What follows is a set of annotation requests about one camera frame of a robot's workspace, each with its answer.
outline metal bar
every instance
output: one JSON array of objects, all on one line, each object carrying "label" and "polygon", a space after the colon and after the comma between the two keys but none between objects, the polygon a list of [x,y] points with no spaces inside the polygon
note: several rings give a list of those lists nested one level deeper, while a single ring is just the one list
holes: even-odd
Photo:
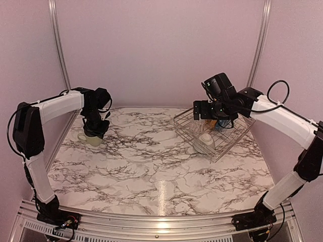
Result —
[{"label": "metal bar", "polygon": [[272,9],[272,0],[265,0],[263,5],[263,12],[262,12],[262,19],[261,19],[257,48],[253,59],[252,67],[250,70],[247,87],[253,86],[255,81],[260,57],[263,52],[264,43],[268,32],[268,24],[269,24],[271,9]]},{"label": "metal bar", "polygon": [[56,0],[49,0],[49,13],[50,13],[50,19],[51,19],[51,24],[53,28],[53,33],[54,33],[54,39],[55,39],[55,44],[56,44],[56,50],[58,53],[59,61],[60,61],[60,66],[64,78],[64,83],[65,87],[67,90],[71,89],[71,83],[70,83],[70,78],[67,72],[66,68],[66,63],[64,59],[64,54],[63,54],[63,48],[62,48],[62,42],[61,42],[61,37],[60,37],[60,31],[59,31],[59,23],[58,23],[58,17],[57,17],[57,10],[56,10]]},{"label": "metal bar", "polygon": [[[64,206],[61,208],[81,214],[76,236],[101,236],[111,238],[112,241],[153,241],[157,238],[156,235],[160,241],[206,241],[210,238],[246,232],[236,231],[231,224],[232,216],[237,212],[190,216],[145,216],[101,213]],[[295,215],[290,203],[284,204],[284,208],[286,221],[294,220]],[[239,211],[239,213],[251,211],[252,209],[248,209]],[[282,209],[276,209],[275,214],[278,219],[277,223],[281,223]],[[36,220],[37,210],[34,203],[30,201],[22,202],[19,216],[26,219],[27,222],[38,223],[43,228],[51,226]]]}]

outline light pink backdrop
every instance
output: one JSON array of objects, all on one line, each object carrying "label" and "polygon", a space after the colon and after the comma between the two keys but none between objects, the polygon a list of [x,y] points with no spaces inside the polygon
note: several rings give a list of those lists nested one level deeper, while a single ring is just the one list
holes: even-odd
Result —
[{"label": "light pink backdrop", "polygon": [[[21,200],[31,196],[22,160],[7,144],[8,119],[18,103],[57,95],[64,89],[48,1],[1,1],[0,53],[0,241],[8,241]],[[47,125],[46,157],[65,122],[66,117]]]},{"label": "light pink backdrop", "polygon": [[71,84],[109,90],[117,106],[191,106],[226,72],[246,86],[259,0],[57,1]]},{"label": "light pink backdrop", "polygon": [[[322,67],[323,2],[273,1],[254,87],[266,92],[272,82],[284,79],[291,86],[288,107],[316,121],[323,120]],[[281,101],[285,95],[283,88],[282,85],[276,95]],[[293,169],[302,150],[289,138],[261,123],[253,128],[253,133],[271,174],[276,181],[280,180]],[[322,201],[322,178],[306,184],[292,199],[305,242],[322,241]]]}]

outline mug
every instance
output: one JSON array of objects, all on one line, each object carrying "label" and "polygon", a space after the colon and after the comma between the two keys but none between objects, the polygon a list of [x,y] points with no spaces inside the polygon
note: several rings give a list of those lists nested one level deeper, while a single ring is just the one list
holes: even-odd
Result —
[{"label": "mug", "polygon": [[98,136],[89,137],[89,136],[86,136],[84,133],[79,133],[77,135],[77,138],[83,144],[89,144],[91,146],[99,146],[102,142],[102,139],[99,138]]}]

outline metal basket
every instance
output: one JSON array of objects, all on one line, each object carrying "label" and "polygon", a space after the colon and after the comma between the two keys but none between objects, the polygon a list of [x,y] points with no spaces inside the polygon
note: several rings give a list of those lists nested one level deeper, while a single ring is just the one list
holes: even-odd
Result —
[{"label": "metal basket", "polygon": [[[174,117],[174,125],[176,133],[182,137],[186,142],[194,147],[198,146],[205,155],[212,161],[217,162],[225,153],[227,153],[232,146],[234,146],[246,133],[250,130],[255,120],[245,118],[239,115],[234,120],[234,127],[232,129],[222,129],[217,131],[213,129],[209,123],[204,122],[200,132],[192,132],[190,130],[193,121],[193,108],[186,110]],[[207,133],[212,136],[215,142],[215,149],[212,149],[199,140],[199,136]]]}]

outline black bracket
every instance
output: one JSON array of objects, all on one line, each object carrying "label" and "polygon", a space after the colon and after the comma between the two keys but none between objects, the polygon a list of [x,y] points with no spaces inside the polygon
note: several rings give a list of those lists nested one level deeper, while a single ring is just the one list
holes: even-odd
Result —
[{"label": "black bracket", "polygon": [[233,216],[232,224],[237,231],[266,226],[277,222],[274,211],[268,209],[263,204],[263,198],[267,193],[268,191],[257,202],[253,212],[241,213]]}]

